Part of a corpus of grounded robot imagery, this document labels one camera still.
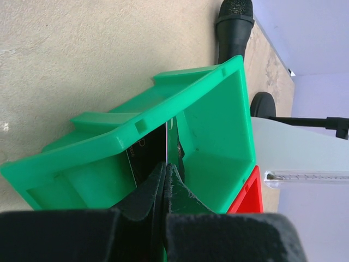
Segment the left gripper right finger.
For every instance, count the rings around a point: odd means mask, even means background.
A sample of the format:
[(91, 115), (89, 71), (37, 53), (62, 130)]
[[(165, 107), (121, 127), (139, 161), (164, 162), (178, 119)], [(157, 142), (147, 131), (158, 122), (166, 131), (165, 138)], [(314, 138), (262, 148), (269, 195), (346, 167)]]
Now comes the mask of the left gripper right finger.
[(293, 224), (276, 213), (218, 214), (182, 182), (165, 176), (167, 261), (307, 261)]

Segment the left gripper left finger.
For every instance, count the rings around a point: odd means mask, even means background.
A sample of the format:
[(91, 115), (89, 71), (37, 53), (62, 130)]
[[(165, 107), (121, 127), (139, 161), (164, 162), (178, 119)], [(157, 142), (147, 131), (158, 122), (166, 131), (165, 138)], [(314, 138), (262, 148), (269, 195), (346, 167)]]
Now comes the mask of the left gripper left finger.
[(166, 164), (108, 209), (1, 213), (1, 261), (162, 261)]

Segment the black VIP credit card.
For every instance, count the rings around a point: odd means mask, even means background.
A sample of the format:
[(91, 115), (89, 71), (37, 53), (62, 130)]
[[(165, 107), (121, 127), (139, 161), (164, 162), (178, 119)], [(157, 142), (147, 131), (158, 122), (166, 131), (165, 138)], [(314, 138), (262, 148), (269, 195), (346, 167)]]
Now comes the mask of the black VIP credit card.
[(176, 156), (176, 130), (175, 130), (175, 121), (174, 118), (171, 118), (166, 122), (166, 162), (167, 164), (175, 163)]

